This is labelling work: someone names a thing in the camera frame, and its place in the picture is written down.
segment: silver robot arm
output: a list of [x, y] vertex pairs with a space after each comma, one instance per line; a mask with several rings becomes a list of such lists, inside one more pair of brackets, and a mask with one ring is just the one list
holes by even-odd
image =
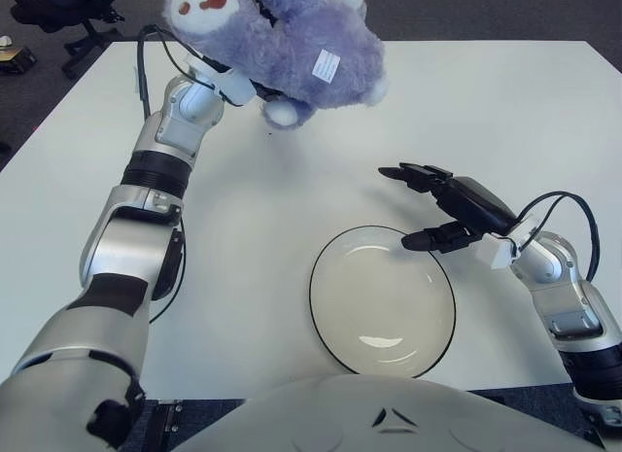
[[[519, 246], [527, 228], [509, 234]], [[586, 418], [599, 428], [622, 428], [622, 331], [597, 288], [579, 274], [572, 245], [542, 232], [510, 268], [532, 294]]]
[[174, 78], [162, 109], [140, 133], [80, 262], [83, 291], [45, 324], [0, 385], [0, 450], [106, 451], [140, 416], [139, 377], [150, 302], [174, 286], [184, 236], [183, 197], [205, 133], [243, 105], [251, 82], [190, 59], [194, 77]]

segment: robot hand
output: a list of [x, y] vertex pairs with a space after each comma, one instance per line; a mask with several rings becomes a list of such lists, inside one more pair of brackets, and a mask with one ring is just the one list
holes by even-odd
[[[515, 216], [473, 179], [411, 163], [379, 171], [406, 182], [414, 191], [431, 192], [438, 207], [456, 219], [404, 236], [404, 248], [449, 253], [480, 241], [477, 258], [492, 268], [509, 266], [532, 294], [537, 314], [562, 358], [588, 420], [601, 427], [622, 428], [622, 331], [590, 283], [598, 267], [598, 254], [593, 255], [585, 280], [567, 240], [541, 231], [543, 223], [532, 216]], [[589, 207], [578, 196], [564, 195], [574, 196], [589, 213], [598, 250], [598, 231]]]

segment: white table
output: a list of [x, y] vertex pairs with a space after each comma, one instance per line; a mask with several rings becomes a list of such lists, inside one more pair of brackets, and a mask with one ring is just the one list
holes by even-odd
[[[175, 70], [158, 44], [146, 47], [155, 110]], [[131, 43], [109, 48], [0, 173], [2, 376], [80, 291], [80, 252], [142, 125], [134, 55]], [[319, 251], [352, 226], [414, 231], [449, 220], [429, 196], [376, 173], [399, 161], [472, 176], [515, 211], [546, 191], [582, 194], [603, 241], [595, 283], [622, 316], [620, 74], [578, 42], [388, 43], [387, 70], [391, 92], [376, 108], [274, 132], [253, 103], [228, 108], [206, 136], [186, 195], [186, 282], [152, 327], [151, 398], [247, 398], [343, 372], [309, 314]], [[563, 202], [548, 228], [575, 245], [585, 271], [580, 210]], [[471, 250], [439, 259], [458, 319], [427, 379], [462, 389], [568, 380], [509, 271], [486, 269]]]

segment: chair wheel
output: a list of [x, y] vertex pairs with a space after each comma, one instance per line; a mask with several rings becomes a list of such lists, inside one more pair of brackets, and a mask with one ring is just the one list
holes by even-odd
[[78, 51], [76, 51], [75, 48], [73, 48], [72, 46], [70, 46], [68, 44], [65, 44], [64, 48], [67, 51], [67, 53], [69, 53], [71, 56], [74, 56], [76, 53], [78, 53]]
[[76, 78], [78, 78], [78, 75], [76, 74], [74, 70], [63, 69], [62, 72], [65, 74], [65, 77], [68, 80], [75, 80]]

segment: black band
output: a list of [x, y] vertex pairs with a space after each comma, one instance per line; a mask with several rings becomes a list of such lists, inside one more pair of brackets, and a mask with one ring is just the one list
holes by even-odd
[[622, 344], [586, 353], [560, 352], [574, 388], [593, 400], [622, 399]]
[[133, 317], [145, 299], [147, 282], [120, 274], [96, 274], [80, 298], [67, 310], [84, 307], [112, 308]]
[[183, 199], [191, 172], [190, 166], [175, 156], [138, 151], [132, 154], [121, 184], [153, 188]]

